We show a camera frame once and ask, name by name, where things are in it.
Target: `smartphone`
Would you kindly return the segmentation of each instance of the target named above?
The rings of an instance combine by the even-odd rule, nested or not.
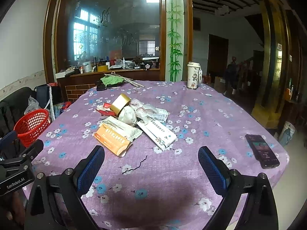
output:
[[[269,145],[260,135],[245,135],[248,144],[253,150],[256,160],[260,162],[263,169],[278,167],[280,162]]]

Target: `orange medicine box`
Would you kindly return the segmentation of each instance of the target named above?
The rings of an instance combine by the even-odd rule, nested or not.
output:
[[[118,134],[106,124],[102,124],[99,130],[94,134],[94,137],[101,142],[105,147],[111,150],[115,155],[123,157],[132,142],[127,138]]]

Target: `purple tablecloth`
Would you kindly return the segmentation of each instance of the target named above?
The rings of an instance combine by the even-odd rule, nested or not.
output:
[[[198,162],[198,149],[204,145],[229,168],[254,176],[265,172],[272,187],[278,182],[289,162],[287,152],[232,100],[204,84],[188,90],[185,82],[139,83],[145,88],[125,84],[120,89],[89,90],[40,136],[44,149],[33,161],[35,172],[61,174],[99,144],[93,137],[101,120],[95,112],[97,104],[112,103],[124,93],[169,112],[166,126],[178,137],[169,150],[162,152],[145,133],[133,142],[125,157],[117,157],[105,148],[105,161],[90,190],[82,196],[98,226],[202,229],[222,199]],[[262,135],[280,166],[263,170],[245,134]],[[138,169],[123,174],[145,158]],[[30,187],[25,188],[27,195]],[[242,197],[231,222],[238,220],[244,202]]]

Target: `bottle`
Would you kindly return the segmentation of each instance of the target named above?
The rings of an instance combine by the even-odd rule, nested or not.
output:
[[[94,57],[93,59],[94,59],[94,72],[98,72],[96,57]]]

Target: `black sofa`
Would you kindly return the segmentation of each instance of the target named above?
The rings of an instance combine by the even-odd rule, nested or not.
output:
[[[24,115],[30,96],[36,99],[36,92],[29,87],[23,87],[0,101],[0,138],[11,132],[18,120]],[[25,147],[17,139],[15,143],[0,150],[0,157],[4,157],[4,159],[15,158],[24,149]]]

